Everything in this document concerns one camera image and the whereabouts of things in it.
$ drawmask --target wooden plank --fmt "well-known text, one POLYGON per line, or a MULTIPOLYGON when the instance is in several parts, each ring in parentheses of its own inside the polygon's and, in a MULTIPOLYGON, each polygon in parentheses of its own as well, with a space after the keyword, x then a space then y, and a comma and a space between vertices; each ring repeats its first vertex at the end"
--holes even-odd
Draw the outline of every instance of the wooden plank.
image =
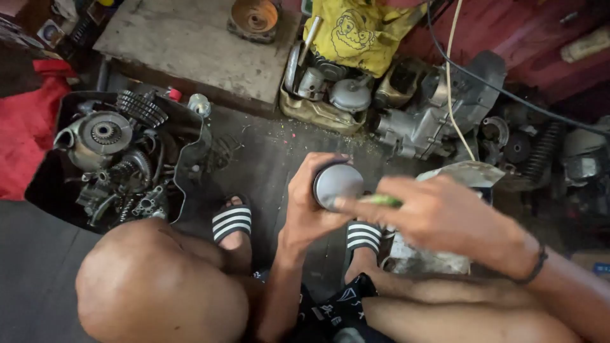
POLYGON ((94 49, 272 109, 301 15, 282 13, 276 41, 261 45, 225 29, 231 5, 224 0, 126 0, 94 49))

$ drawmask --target person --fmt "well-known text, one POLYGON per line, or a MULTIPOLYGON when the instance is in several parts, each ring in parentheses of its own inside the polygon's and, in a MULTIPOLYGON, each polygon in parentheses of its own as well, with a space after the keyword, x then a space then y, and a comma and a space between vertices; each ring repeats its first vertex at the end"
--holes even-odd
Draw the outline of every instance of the person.
POLYGON ((336 199, 341 213, 317 206, 315 171, 336 157, 308 154, 291 180, 285 225, 264 284, 248 277, 251 213, 243 196, 229 197, 215 217, 215 244, 158 218, 111 230, 76 278, 85 331, 103 343, 610 341, 609 284, 541 249, 513 219, 451 178, 383 178, 377 193, 400 199, 399 209, 349 198, 336 199), (387 273, 377 266, 375 240, 363 234, 375 232, 348 228, 348 245, 356 244, 346 289, 330 300, 334 306, 307 303, 301 288, 307 247, 355 217, 395 225, 418 247, 465 255, 527 282, 387 273))

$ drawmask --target red cloth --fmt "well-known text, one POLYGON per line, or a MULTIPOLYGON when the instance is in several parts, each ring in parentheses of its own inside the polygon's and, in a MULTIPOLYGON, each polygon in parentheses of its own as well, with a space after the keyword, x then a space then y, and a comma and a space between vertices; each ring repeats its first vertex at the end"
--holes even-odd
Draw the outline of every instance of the red cloth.
POLYGON ((24 192, 45 152, 53 147, 60 99, 71 91, 66 77, 76 77, 62 60, 35 60, 43 77, 33 92, 0 99, 0 199, 24 200, 24 192))

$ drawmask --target gear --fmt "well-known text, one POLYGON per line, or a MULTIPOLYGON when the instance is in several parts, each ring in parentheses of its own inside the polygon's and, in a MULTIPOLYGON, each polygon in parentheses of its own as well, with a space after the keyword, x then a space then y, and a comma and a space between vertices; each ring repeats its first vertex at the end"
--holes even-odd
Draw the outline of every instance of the gear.
POLYGON ((121 128, 112 121, 100 121, 91 128, 91 138, 101 145, 114 144, 121 139, 121 128))
POLYGON ((140 120, 151 128, 156 128, 167 120, 167 114, 153 103, 154 93, 145 95, 122 90, 117 96, 117 106, 130 117, 140 120))

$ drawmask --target black and white striped slide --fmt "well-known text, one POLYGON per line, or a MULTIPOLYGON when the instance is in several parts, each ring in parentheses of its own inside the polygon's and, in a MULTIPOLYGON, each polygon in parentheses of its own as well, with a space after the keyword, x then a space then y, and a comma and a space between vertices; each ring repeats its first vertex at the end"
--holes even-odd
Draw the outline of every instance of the black and white striped slide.
POLYGON ((212 234, 214 235, 214 243, 220 243, 228 234, 236 231, 241 231, 250 237, 252 226, 252 212, 250 206, 247 205, 246 199, 237 195, 243 205, 232 205, 222 209, 212 219, 212 234))
POLYGON ((376 255, 379 254, 381 244, 381 228, 367 222, 351 221, 347 225, 347 248, 371 248, 376 255))

